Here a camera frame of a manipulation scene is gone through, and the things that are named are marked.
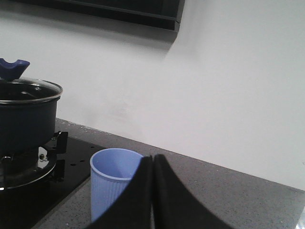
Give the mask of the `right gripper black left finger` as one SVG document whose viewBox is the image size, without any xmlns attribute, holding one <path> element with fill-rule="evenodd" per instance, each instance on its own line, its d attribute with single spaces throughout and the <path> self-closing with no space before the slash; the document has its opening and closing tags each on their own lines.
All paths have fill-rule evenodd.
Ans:
<svg viewBox="0 0 305 229">
<path fill-rule="evenodd" d="M 153 160 L 141 159 L 128 186 L 88 229 L 149 229 L 153 184 Z"/>
</svg>

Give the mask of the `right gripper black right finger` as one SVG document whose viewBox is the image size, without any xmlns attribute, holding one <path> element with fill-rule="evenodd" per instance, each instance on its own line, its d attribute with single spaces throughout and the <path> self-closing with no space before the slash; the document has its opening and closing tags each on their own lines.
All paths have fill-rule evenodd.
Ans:
<svg viewBox="0 0 305 229">
<path fill-rule="evenodd" d="M 177 177 L 164 155 L 154 157 L 153 215 L 156 229 L 230 229 Z"/>
</svg>

